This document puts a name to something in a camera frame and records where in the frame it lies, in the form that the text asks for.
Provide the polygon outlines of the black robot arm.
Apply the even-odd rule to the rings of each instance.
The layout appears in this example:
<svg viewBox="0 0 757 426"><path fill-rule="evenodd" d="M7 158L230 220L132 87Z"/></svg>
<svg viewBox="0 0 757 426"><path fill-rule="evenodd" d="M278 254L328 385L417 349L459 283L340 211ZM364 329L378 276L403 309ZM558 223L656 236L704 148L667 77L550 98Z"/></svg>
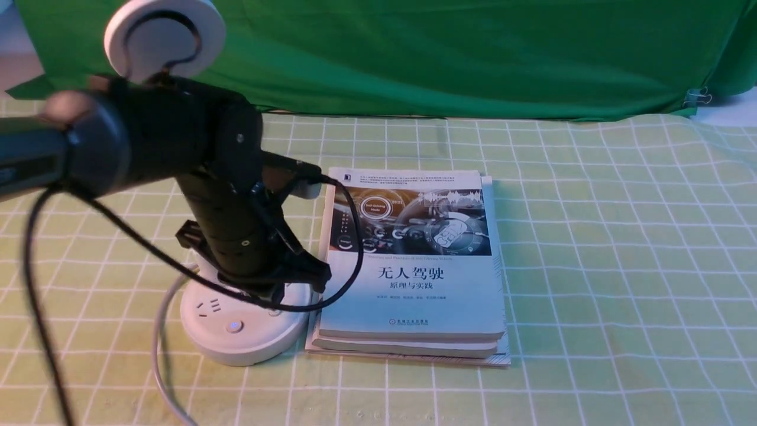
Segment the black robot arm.
<svg viewBox="0 0 757 426"><path fill-rule="evenodd" d="M2 119L2 200L57 186L97 199L174 179L194 218L179 245L212 268L211 286L281 302L287 283L323 293L329 265L301 246L282 205L313 199L319 166L262 149L262 115L241 95L159 76L130 86L92 76L40 114Z"/></svg>

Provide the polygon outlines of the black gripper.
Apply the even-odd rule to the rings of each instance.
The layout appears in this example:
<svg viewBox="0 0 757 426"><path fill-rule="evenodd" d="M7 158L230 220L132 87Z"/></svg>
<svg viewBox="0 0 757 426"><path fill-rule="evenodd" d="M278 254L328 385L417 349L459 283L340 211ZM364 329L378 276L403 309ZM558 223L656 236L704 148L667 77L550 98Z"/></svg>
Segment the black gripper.
<svg viewBox="0 0 757 426"><path fill-rule="evenodd" d="M242 298L282 303L289 284L308 284L323 293L332 278L328 264L308 251L292 253L259 225L187 220L175 236L195 254L201 277Z"/></svg>

